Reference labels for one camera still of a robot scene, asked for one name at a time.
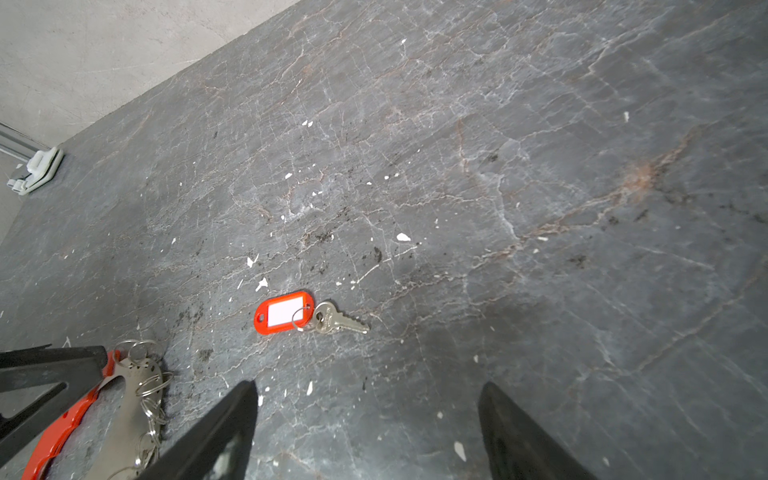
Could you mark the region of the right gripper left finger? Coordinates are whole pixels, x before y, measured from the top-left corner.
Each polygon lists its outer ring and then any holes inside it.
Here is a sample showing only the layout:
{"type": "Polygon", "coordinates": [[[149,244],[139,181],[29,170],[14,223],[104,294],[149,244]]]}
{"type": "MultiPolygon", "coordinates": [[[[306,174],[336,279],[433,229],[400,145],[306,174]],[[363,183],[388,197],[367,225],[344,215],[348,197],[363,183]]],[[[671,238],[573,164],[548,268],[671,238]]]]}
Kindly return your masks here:
{"type": "Polygon", "coordinates": [[[254,381],[238,383],[141,479],[243,479],[258,416],[254,381]]]}

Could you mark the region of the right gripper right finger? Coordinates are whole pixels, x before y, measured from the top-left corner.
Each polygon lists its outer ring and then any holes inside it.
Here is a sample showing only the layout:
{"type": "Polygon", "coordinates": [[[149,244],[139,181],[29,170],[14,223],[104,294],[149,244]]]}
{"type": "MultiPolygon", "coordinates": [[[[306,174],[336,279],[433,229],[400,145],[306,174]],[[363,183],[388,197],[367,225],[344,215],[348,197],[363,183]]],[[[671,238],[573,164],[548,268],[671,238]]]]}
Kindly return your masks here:
{"type": "Polygon", "coordinates": [[[495,383],[483,386],[478,414],[494,479],[596,479],[495,383]]]}

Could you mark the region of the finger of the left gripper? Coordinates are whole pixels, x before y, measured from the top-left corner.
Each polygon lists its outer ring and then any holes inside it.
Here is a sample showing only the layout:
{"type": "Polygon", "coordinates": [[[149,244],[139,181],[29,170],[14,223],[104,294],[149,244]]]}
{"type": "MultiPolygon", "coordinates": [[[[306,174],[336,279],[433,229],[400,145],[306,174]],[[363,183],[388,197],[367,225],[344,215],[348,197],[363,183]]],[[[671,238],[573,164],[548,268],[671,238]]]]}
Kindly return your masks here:
{"type": "Polygon", "coordinates": [[[11,417],[1,418],[1,463],[6,464],[103,378],[103,346],[34,348],[1,354],[3,393],[46,386],[47,391],[11,417]]]}

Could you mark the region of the grey key organizer red handle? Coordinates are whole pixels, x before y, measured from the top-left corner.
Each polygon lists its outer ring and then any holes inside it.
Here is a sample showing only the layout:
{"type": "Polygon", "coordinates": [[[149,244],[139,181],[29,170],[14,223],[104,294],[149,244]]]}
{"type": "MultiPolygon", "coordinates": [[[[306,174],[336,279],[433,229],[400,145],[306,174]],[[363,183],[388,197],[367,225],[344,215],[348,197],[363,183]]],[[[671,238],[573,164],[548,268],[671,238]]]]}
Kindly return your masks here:
{"type": "Polygon", "coordinates": [[[162,401],[173,374],[164,369],[159,344],[128,339],[108,352],[102,380],[40,437],[23,471],[44,479],[67,441],[94,440],[81,472],[86,479],[137,479],[160,453],[167,423],[162,401]]]}

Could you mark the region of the key with red tag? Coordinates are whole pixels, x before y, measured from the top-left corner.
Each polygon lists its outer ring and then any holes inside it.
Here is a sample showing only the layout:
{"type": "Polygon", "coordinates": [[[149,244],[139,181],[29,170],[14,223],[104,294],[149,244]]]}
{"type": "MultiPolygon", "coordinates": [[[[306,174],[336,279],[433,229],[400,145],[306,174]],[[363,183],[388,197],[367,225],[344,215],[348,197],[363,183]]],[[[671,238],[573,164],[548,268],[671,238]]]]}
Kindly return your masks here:
{"type": "Polygon", "coordinates": [[[312,294],[300,290],[263,301],[253,318],[255,330],[261,335],[288,331],[332,334],[341,330],[367,334],[370,327],[338,310],[330,300],[316,303],[312,294]]]}

